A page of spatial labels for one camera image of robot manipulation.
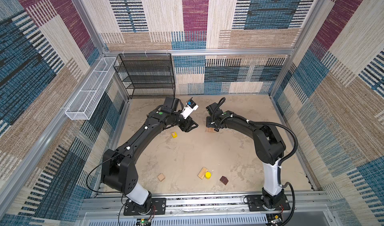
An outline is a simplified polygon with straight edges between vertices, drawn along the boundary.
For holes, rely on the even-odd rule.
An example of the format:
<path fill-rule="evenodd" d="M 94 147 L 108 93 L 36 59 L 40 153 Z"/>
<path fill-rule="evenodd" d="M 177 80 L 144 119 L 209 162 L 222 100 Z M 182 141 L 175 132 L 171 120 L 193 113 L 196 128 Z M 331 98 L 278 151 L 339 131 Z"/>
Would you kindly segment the engraved wood block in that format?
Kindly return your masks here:
<path fill-rule="evenodd" d="M 213 128 L 206 128 L 206 132 L 207 133 L 214 133 L 214 129 Z"/>

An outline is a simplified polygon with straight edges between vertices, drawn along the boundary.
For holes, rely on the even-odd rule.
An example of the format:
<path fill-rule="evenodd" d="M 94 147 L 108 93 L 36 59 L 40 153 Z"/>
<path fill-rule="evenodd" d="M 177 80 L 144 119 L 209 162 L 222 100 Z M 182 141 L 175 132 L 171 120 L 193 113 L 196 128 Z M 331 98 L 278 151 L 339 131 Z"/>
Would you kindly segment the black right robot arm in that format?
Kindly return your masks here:
<path fill-rule="evenodd" d="M 242 133 L 254 141 L 255 152 L 264 167 L 262 188 L 264 207 L 273 210 L 279 206 L 284 196 L 281 186 L 279 162 L 284 156 L 286 145 L 277 127 L 271 124 L 255 124 L 231 111 L 222 111 L 218 103 L 206 107 L 209 116 L 207 126 L 215 131 L 231 129 Z"/>

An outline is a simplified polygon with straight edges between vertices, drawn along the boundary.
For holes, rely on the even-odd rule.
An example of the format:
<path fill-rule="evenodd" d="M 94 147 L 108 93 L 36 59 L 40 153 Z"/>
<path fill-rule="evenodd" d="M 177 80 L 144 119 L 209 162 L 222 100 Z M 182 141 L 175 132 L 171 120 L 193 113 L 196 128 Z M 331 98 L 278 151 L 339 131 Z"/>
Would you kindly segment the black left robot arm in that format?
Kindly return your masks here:
<path fill-rule="evenodd" d="M 153 208 L 152 194 L 141 186 L 136 162 L 151 141 L 166 129 L 178 126 L 183 132 L 198 127 L 190 114 L 198 105 L 189 99 L 183 105 L 178 98 L 166 97 L 162 105 L 152 110 L 139 130 L 115 150 L 103 155 L 101 182 L 127 197 L 128 206 L 139 214 L 149 213 Z"/>

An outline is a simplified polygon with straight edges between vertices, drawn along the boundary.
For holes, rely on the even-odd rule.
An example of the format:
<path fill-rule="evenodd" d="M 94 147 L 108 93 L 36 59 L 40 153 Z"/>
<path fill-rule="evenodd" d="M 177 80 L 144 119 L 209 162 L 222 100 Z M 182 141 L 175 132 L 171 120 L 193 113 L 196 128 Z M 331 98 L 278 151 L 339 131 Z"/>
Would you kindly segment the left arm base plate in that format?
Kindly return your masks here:
<path fill-rule="evenodd" d="M 166 198 L 150 198 L 143 205 L 127 200 L 124 207 L 124 216 L 150 216 L 164 215 L 166 211 Z"/>

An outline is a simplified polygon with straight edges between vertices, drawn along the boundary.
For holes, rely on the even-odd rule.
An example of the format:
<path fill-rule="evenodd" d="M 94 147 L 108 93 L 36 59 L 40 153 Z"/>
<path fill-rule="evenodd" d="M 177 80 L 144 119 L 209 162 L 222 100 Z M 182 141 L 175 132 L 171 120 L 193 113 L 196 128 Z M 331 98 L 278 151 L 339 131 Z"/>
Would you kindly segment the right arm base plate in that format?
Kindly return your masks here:
<path fill-rule="evenodd" d="M 289 211 L 291 206 L 285 194 L 277 196 L 270 195 L 248 195 L 243 198 L 250 212 L 266 211 Z"/>

